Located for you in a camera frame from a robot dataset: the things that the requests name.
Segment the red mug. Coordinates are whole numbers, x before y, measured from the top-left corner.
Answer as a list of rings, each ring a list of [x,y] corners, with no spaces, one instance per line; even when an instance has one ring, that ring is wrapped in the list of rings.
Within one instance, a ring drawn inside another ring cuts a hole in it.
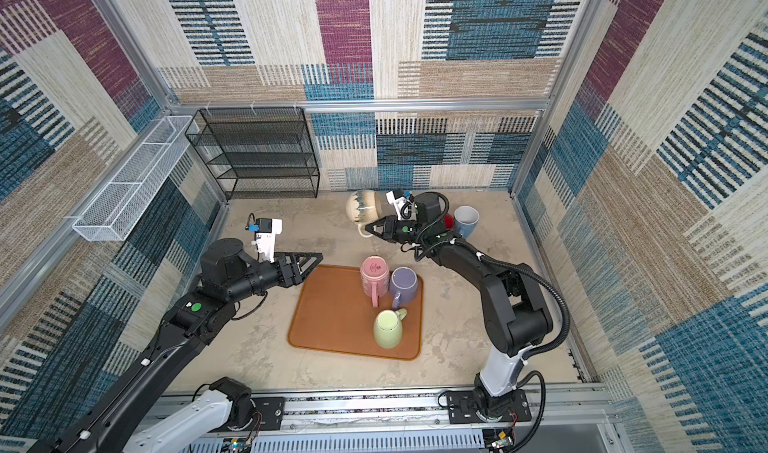
[[[445,217],[443,218],[443,221],[444,221],[445,227],[448,230],[453,230],[455,228],[455,220],[451,214],[446,214]]]

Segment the beige speckled mug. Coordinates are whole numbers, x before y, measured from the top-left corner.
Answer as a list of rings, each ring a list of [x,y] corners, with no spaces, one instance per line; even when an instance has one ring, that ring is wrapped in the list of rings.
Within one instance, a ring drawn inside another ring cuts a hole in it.
[[[351,193],[345,205],[348,219],[357,225],[358,233],[363,238],[373,237],[365,231],[365,226],[389,215],[389,208],[385,195],[373,190]]]

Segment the pink patterned mug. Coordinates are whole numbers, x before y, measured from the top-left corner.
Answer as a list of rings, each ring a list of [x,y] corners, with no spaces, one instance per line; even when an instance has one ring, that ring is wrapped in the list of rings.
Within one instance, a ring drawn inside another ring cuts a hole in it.
[[[370,298],[371,305],[378,308],[389,291],[388,263],[382,257],[369,256],[360,267],[360,275],[364,294]]]

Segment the purple mug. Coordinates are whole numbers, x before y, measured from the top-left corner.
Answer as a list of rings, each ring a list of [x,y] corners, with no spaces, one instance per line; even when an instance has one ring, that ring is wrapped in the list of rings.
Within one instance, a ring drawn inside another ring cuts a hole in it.
[[[392,308],[397,310],[414,301],[419,285],[419,278],[414,270],[408,267],[395,269],[390,276],[389,284]]]

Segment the blue polka dot mug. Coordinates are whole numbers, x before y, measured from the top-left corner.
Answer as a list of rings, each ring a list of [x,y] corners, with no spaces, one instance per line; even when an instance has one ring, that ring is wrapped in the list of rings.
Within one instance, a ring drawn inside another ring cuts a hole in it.
[[[454,231],[464,239],[468,239],[480,220],[479,212],[471,206],[462,205],[453,214]]]

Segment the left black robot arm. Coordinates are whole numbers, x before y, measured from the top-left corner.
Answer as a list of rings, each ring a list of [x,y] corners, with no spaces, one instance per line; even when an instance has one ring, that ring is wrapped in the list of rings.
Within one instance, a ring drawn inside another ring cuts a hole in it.
[[[298,286],[322,260],[316,252],[277,252],[272,260],[259,261],[239,239],[213,242],[194,285],[164,314],[139,357],[62,435],[36,441],[31,451],[177,452],[214,429],[246,424],[254,409],[251,390],[224,379],[163,421],[164,431],[136,431],[179,373],[234,320],[237,302]]]

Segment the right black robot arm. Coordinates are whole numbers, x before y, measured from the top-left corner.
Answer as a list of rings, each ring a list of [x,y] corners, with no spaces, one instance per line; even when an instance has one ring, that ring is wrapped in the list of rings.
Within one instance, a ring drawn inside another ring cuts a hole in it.
[[[386,205],[375,200],[370,213],[358,215],[359,229],[408,246],[416,262],[429,259],[478,290],[491,350],[474,383],[477,415],[490,421],[512,412],[513,392],[528,360],[557,346],[544,342],[554,322],[541,289],[551,286],[530,267],[501,262],[450,228],[446,223],[450,202],[445,195],[395,190],[387,200]]]

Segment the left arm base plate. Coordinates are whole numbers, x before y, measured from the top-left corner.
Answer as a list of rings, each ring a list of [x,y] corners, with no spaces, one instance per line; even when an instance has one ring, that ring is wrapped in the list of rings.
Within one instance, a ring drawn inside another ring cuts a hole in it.
[[[285,412],[286,398],[282,396],[253,396],[253,417],[258,421],[250,431],[256,435],[279,431]]]

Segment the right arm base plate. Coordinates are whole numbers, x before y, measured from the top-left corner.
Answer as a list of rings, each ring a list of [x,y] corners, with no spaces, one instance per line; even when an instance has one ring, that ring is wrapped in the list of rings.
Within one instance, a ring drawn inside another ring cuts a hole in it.
[[[481,390],[447,390],[445,399],[451,424],[512,423],[532,420],[526,393],[513,390],[500,397],[489,397]]]

